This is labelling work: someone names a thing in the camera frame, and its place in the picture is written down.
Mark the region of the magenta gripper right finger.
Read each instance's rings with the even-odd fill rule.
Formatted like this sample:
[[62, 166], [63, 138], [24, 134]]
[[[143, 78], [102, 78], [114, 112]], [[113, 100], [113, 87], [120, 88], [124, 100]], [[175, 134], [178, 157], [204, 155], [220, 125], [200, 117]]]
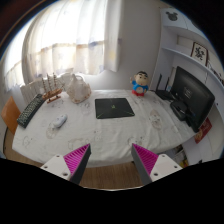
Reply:
[[137, 144], [132, 144], [131, 154], [144, 185], [181, 170], [166, 154], [157, 155]]

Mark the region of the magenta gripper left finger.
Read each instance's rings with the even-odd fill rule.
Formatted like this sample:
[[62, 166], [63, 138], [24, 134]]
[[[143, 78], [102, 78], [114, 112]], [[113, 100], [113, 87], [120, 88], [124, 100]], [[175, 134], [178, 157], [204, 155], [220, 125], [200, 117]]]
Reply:
[[55, 155], [42, 169], [65, 180], [79, 184], [91, 155], [91, 146], [86, 144], [62, 156]]

